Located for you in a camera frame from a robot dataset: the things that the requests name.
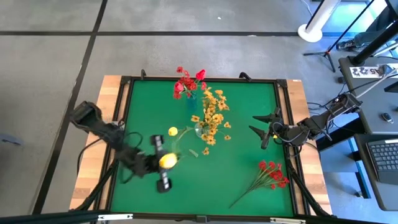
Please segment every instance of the black floor line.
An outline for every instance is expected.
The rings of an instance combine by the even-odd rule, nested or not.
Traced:
[[[101,3],[101,7],[99,9],[99,13],[97,16],[97,20],[95,22],[94,28],[93,28],[93,33],[95,34],[98,32],[98,29],[100,28],[100,24],[104,15],[106,3],[108,0],[103,0]],[[51,152],[51,157],[50,161],[47,167],[47,170],[45,171],[45,175],[43,177],[43,181],[40,184],[40,190],[37,194],[37,199],[35,202],[35,205],[33,207],[32,214],[40,214],[42,213],[42,209],[45,203],[45,199],[47,197],[47,194],[49,192],[49,188],[51,185],[51,181],[55,172],[55,168],[57,166],[58,159],[61,154],[63,142],[65,140],[65,136],[67,135],[68,127],[69,127],[69,114],[72,112],[72,110],[75,107],[75,103],[80,91],[81,84],[83,83],[83,79],[86,73],[87,65],[90,60],[91,53],[93,51],[94,43],[95,43],[96,35],[92,35],[88,41],[88,45],[86,48],[86,52],[83,57],[83,61],[81,62],[81,67],[79,74],[76,78],[75,86],[72,89],[72,93],[69,99],[69,102],[67,104],[67,108],[65,110],[65,114],[63,115],[61,125],[58,130],[57,137],[54,140],[53,143],[53,148]]]
[[[0,31],[0,35],[23,35],[23,36],[82,36],[91,35],[92,31]]]
[[[339,37],[341,32],[324,32],[324,37]],[[357,32],[348,32],[345,37],[354,37]],[[51,31],[51,30],[3,30],[2,35],[21,36],[258,36],[298,37],[297,32],[256,32],[256,31]]]

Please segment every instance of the green table surface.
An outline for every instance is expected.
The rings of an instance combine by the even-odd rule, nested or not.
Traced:
[[[223,90],[230,111],[223,111],[224,121],[229,121],[231,129],[223,129],[231,140],[225,141],[218,133],[216,144],[209,146],[210,154],[201,152],[207,146],[194,131],[188,132],[178,148],[184,155],[179,163],[168,172],[172,179],[172,189],[160,194],[155,182],[159,174],[149,174],[143,179],[133,178],[121,183],[118,176],[112,197],[112,212],[173,213],[195,215],[248,215],[291,217],[292,200],[289,188],[257,189],[243,197],[235,206],[231,203],[243,194],[256,178],[258,163],[279,162],[286,174],[282,146],[269,143],[266,151],[260,148],[259,137],[248,125],[267,129],[268,124],[252,118],[253,115],[266,115],[274,111],[277,103],[273,84],[270,83],[226,83],[209,82],[212,90]],[[188,106],[186,97],[173,99],[174,82],[135,81],[129,107],[126,133],[140,132],[144,140],[140,148],[147,154],[154,153],[149,138],[153,134],[165,136],[165,148],[170,150],[176,137],[167,134],[170,127],[183,129],[193,127],[193,114],[203,117],[202,91],[198,90],[197,108]],[[137,136],[128,136],[126,141],[135,146]],[[199,154],[196,158],[188,150]],[[130,171],[123,171],[124,178]]]

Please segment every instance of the sticker label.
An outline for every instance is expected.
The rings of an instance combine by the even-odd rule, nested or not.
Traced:
[[[398,68],[398,63],[389,63],[392,68]],[[350,67],[353,78],[380,78],[378,67]]]

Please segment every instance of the glass vase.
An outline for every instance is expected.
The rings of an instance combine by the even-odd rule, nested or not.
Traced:
[[[195,133],[199,138],[201,138],[202,134],[208,134],[209,130],[199,125],[199,123],[195,124]]]
[[[189,112],[195,112],[198,108],[198,97],[197,94],[192,92],[191,97],[187,96],[187,107]]]

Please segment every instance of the flower bouquet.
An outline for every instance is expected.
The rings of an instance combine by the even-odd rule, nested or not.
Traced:
[[[251,186],[243,193],[238,199],[236,199],[229,208],[231,208],[236,202],[238,202],[245,195],[250,193],[252,190],[256,190],[261,187],[269,188],[274,190],[277,186],[280,188],[286,187],[289,183],[288,178],[284,177],[282,171],[282,164],[275,165],[274,162],[269,162],[268,166],[265,161],[259,163],[259,173],[257,178],[253,181]]]
[[[177,139],[172,144],[172,149],[174,151],[177,150],[177,143],[181,139],[181,137],[187,133],[188,131],[195,130],[198,137],[202,138],[208,145],[214,146],[216,144],[215,134],[222,133],[224,134],[225,140],[230,140],[231,136],[225,134],[221,131],[224,128],[231,128],[229,122],[225,122],[223,124],[224,116],[221,114],[224,110],[229,110],[229,106],[226,104],[226,97],[223,96],[222,90],[216,90],[215,95],[210,91],[211,88],[205,88],[203,92],[203,118],[201,119],[199,116],[192,115],[191,121],[195,122],[195,127],[186,127]],[[171,127],[169,130],[170,136],[176,136],[178,134],[178,129],[175,127]],[[202,152],[204,155],[209,154],[209,147],[206,147]]]
[[[188,98],[194,96],[195,90],[198,88],[200,81],[204,80],[206,77],[206,71],[201,70],[196,74],[196,79],[190,78],[189,72],[184,70],[183,67],[179,66],[177,68],[177,73],[182,73],[179,81],[174,84],[174,98],[181,99],[182,94],[186,94]],[[205,90],[206,83],[202,81],[201,89]]]

